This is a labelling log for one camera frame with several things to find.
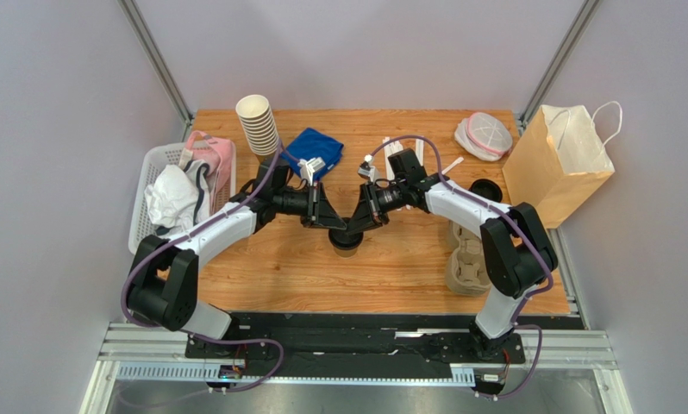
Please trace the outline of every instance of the metal floor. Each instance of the metal floor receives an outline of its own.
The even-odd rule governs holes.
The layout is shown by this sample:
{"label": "metal floor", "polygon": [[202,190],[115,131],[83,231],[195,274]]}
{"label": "metal floor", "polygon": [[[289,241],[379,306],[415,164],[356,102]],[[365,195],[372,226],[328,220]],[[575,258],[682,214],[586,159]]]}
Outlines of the metal floor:
{"label": "metal floor", "polygon": [[[510,370],[512,389],[524,371]],[[189,382],[117,382],[116,390],[135,404],[153,404],[203,390]],[[112,398],[108,413],[145,410],[122,405]],[[204,394],[175,405],[146,410],[163,414],[276,413],[276,414],[366,414],[366,413],[604,413],[592,370],[539,371],[514,398],[491,402],[475,398],[471,390],[427,386],[295,386],[263,385],[248,392]]]}

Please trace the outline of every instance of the plastic container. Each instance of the plastic container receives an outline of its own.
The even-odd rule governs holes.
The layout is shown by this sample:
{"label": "plastic container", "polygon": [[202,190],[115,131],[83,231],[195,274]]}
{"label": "plastic container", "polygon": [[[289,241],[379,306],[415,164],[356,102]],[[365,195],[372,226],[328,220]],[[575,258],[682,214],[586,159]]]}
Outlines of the plastic container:
{"label": "plastic container", "polygon": [[[142,170],[140,172],[140,180],[137,183],[137,192],[134,196],[134,207],[132,211],[132,222],[130,224],[130,233],[128,239],[128,248],[132,254],[135,254],[137,247],[140,245],[142,239],[148,235],[154,235],[156,226],[150,223],[147,216],[147,205],[145,204],[145,187],[155,182],[163,169],[169,164],[178,164],[181,158],[181,152],[184,149],[184,143],[168,144],[162,147],[155,147],[145,154],[145,159],[142,161]],[[229,176],[229,181],[217,194],[217,199],[226,198],[229,201],[237,189],[236,183],[237,170],[237,153],[232,159],[232,174]]]}

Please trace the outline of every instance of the white bag handle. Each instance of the white bag handle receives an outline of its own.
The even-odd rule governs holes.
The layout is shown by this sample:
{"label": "white bag handle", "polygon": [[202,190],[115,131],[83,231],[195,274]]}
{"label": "white bag handle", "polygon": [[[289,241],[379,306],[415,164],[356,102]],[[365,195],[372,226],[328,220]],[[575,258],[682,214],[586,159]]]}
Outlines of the white bag handle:
{"label": "white bag handle", "polygon": [[597,116],[597,112],[599,112],[599,110],[602,109],[603,107],[605,107],[607,105],[611,105],[611,104],[615,104],[615,105],[617,105],[617,108],[619,108],[619,110],[620,110],[620,122],[619,122],[619,125],[617,125],[617,131],[614,134],[612,134],[609,138],[604,140],[604,144],[602,144],[602,148],[606,148],[607,142],[609,142],[612,138],[616,137],[617,134],[619,134],[619,132],[622,130],[622,106],[617,101],[609,101],[608,103],[605,103],[604,105],[598,107],[597,110],[595,110],[594,113],[591,115],[591,127],[595,128],[594,118]]}
{"label": "white bag handle", "polygon": [[548,126],[553,125],[556,118],[558,118],[558,116],[560,114],[563,114],[564,112],[568,113],[568,119],[566,120],[566,126],[563,127],[563,133],[560,135],[559,143],[558,143],[558,146],[556,147],[556,151],[558,151],[560,149],[560,144],[563,142],[563,137],[566,136],[566,130],[568,129],[568,123],[571,121],[571,110],[569,108],[564,108],[563,110],[560,110],[559,113],[554,116],[554,119],[552,119],[551,122],[548,123]]}

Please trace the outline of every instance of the stack of paper cups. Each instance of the stack of paper cups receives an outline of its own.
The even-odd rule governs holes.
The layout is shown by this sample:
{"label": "stack of paper cups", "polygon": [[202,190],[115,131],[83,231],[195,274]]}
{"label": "stack of paper cups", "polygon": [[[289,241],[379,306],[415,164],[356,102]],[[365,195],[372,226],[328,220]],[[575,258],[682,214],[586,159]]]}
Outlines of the stack of paper cups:
{"label": "stack of paper cups", "polygon": [[261,162],[265,157],[274,154],[280,137],[267,98],[262,95],[249,95],[240,99],[235,109],[245,130],[247,143],[258,160]]}

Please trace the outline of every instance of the paper bag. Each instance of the paper bag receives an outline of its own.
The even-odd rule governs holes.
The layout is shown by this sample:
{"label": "paper bag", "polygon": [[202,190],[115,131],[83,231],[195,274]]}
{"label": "paper bag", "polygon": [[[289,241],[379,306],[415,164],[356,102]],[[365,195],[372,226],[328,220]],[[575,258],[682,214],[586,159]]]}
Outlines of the paper bag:
{"label": "paper bag", "polygon": [[[612,103],[619,107],[619,128],[602,143],[594,116]],[[546,228],[557,228],[614,173],[605,145],[621,128],[622,107],[616,101],[593,116],[583,105],[542,105],[504,163],[510,201],[532,204]]]}

